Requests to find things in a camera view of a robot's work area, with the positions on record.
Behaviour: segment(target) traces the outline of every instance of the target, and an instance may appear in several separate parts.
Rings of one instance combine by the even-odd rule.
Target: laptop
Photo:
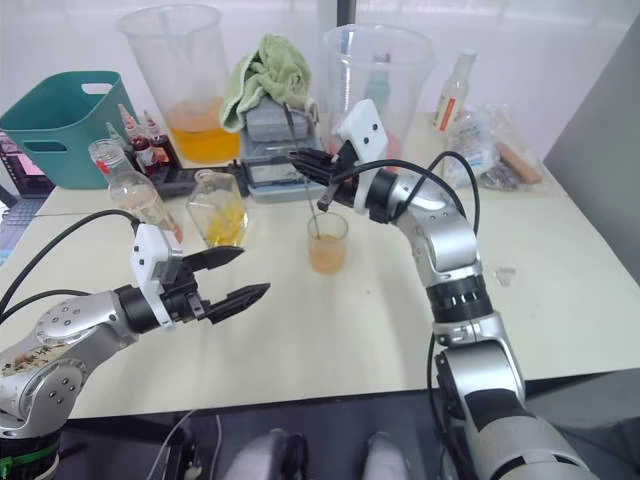
[[[18,190],[18,197],[0,186],[0,265],[42,207],[55,185],[15,143],[0,132],[0,160],[2,167]]]

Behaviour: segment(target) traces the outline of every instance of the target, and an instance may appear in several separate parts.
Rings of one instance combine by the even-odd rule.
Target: plastic beaker
[[[218,121],[228,80],[221,18],[206,5],[166,5],[118,21],[178,148],[196,163],[226,162],[240,150],[239,134]]]
[[[324,45],[329,150],[335,153],[341,146],[334,128],[357,102],[370,98],[389,137],[387,157],[398,158],[422,86],[436,64],[431,40],[386,25],[345,25],[325,33]]]

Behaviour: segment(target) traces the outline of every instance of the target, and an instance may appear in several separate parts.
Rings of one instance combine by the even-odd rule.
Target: glass stirring rod
[[[300,154],[300,145],[298,144],[298,139],[296,138],[296,131],[293,126],[293,116],[291,115],[291,110],[289,109],[289,105],[287,102],[282,104],[284,108],[284,115],[287,117],[287,124],[289,124],[289,131],[291,132],[291,138],[293,139],[293,143],[296,146],[296,154]],[[309,192],[309,179],[306,175],[302,175],[304,178],[304,189],[307,192],[307,202],[309,202],[309,209],[311,210],[311,217],[313,218],[313,224],[316,227],[316,238],[320,238],[320,228],[318,227],[318,218],[316,216],[316,209],[313,207],[313,201],[311,200],[311,192]]]

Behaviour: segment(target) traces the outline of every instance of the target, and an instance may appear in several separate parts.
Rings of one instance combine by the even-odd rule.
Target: teal plastic basket
[[[118,110],[133,107],[120,74],[64,72],[40,82],[0,117],[0,129],[49,179],[65,188],[105,188],[89,144],[109,138],[105,122],[120,132]]]

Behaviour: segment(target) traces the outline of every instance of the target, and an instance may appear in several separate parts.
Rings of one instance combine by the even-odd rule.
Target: plastic bag
[[[527,142],[509,120],[506,105],[483,105],[478,112],[488,122],[499,153],[496,165],[478,177],[478,184],[502,191],[545,190],[544,170]]]
[[[491,136],[489,119],[482,111],[462,112],[447,131],[445,144],[447,150],[458,152],[467,159],[476,177],[488,172],[500,159]],[[470,183],[467,171],[454,158],[444,160],[442,173],[445,181],[454,188]]]

